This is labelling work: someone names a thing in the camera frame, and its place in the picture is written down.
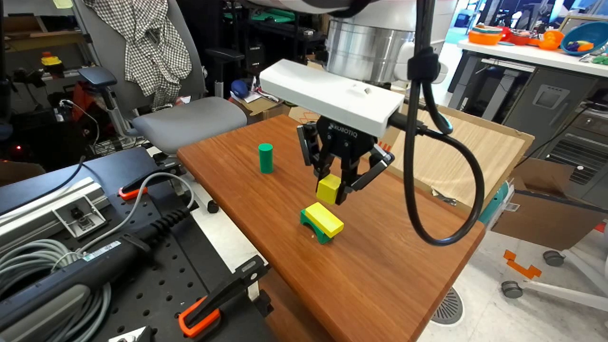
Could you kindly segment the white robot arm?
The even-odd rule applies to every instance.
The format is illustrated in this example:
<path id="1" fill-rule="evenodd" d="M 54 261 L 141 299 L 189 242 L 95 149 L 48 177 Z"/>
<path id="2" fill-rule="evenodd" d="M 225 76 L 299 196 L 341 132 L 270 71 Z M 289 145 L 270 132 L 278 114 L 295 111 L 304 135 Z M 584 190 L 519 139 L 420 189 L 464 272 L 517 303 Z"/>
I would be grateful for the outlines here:
<path id="1" fill-rule="evenodd" d="M 261 71 L 263 90 L 318 114 L 297 128 L 304 164 L 325 204 L 342 204 L 394 164 L 379 141 L 413 130 L 401 113 L 413 97 L 392 84 L 428 92 L 441 75 L 439 52 L 458 0 L 255 0 L 261 6 L 325 16 L 327 63 L 314 69 L 280 59 Z"/>

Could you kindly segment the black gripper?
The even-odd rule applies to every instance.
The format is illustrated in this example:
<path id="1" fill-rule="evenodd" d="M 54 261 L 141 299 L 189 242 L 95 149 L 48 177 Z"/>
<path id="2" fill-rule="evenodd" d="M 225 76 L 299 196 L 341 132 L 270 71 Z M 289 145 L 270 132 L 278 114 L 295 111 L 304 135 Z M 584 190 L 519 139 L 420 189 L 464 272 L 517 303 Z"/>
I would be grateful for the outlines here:
<path id="1" fill-rule="evenodd" d="M 337 204 L 344 204 L 350 192 L 363 190 L 394 164 L 390 152 L 380 152 L 377 137 L 329 118 L 301 124 L 297 135 L 304 164 L 314 168 L 318 179 L 325 179 L 333 162 L 341 160 Z"/>

